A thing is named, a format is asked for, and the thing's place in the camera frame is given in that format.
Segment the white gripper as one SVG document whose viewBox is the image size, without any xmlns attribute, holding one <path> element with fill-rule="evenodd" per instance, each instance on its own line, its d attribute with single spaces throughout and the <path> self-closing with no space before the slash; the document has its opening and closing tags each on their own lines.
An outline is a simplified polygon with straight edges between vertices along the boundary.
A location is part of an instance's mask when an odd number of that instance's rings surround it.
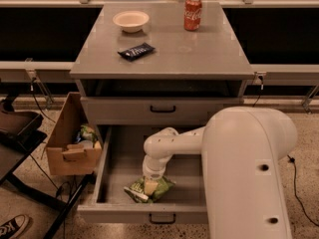
<svg viewBox="0 0 319 239">
<path fill-rule="evenodd" d="M 145 195 L 151 196 L 157 189 L 161 179 L 165 173 L 166 165 L 170 161 L 170 156 L 160 159 L 155 159 L 148 155 L 145 156 L 143 161 L 143 175 L 145 178 Z"/>
</svg>

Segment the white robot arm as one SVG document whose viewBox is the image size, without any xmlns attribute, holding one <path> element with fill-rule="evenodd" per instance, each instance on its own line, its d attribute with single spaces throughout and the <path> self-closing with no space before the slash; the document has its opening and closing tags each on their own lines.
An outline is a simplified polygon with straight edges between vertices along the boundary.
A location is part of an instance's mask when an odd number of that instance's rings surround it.
<svg viewBox="0 0 319 239">
<path fill-rule="evenodd" d="M 292 239 L 278 160 L 296 143 L 283 112 L 227 108 L 203 127 L 167 127 L 147 138 L 143 174 L 160 179 L 173 156 L 199 154 L 210 239 Z"/>
</svg>

